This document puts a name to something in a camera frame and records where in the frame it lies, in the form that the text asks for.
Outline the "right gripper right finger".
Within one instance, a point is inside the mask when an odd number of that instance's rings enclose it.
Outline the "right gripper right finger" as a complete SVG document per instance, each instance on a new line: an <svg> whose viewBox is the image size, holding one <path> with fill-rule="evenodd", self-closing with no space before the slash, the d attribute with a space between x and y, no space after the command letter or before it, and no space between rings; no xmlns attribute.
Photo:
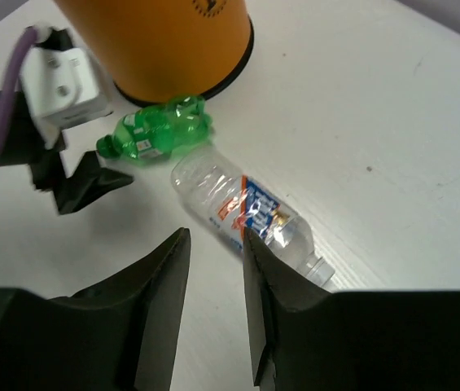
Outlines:
<svg viewBox="0 0 460 391"><path fill-rule="evenodd" d="M261 390L460 390L460 291L328 292L253 231L243 278Z"/></svg>

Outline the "clear bottle blue white label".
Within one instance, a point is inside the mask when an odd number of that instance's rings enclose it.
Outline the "clear bottle blue white label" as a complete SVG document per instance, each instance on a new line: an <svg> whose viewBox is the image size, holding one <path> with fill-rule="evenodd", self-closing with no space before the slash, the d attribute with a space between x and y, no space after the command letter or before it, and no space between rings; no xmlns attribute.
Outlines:
<svg viewBox="0 0 460 391"><path fill-rule="evenodd" d="M214 147L197 147L171 173L182 204L208 227L243 250L244 231L254 231L279 259L322 287L335 270L316 254L310 225L257 179Z"/></svg>

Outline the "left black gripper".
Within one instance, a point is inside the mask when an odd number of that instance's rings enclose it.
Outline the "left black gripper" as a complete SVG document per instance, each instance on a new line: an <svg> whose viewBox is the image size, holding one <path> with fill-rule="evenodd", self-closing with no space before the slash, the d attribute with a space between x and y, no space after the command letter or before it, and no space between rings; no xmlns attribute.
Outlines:
<svg viewBox="0 0 460 391"><path fill-rule="evenodd" d="M68 177L60 155L65 148L62 134L56 136L52 146L46 144L30 116L24 94L12 94L9 108L0 110L0 167L27 165L35 189L53 192L60 215L76 213L134 181L129 174L103 166L93 151L82 156Z"/></svg>

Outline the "green plastic bottle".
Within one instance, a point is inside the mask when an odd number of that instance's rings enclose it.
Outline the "green plastic bottle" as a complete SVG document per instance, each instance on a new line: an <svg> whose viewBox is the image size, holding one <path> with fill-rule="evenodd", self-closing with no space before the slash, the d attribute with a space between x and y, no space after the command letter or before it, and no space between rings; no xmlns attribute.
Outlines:
<svg viewBox="0 0 460 391"><path fill-rule="evenodd" d="M124 115L96 142L104 159L147 161L208 141L212 117L200 95L185 95Z"/></svg>

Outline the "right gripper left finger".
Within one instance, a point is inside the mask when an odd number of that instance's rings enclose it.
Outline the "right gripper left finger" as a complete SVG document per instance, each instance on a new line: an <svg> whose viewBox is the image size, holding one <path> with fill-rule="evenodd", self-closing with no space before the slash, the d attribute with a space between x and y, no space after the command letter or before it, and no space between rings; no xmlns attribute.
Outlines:
<svg viewBox="0 0 460 391"><path fill-rule="evenodd" d="M167 390L191 255L181 228L70 297L0 288L0 390Z"/></svg>

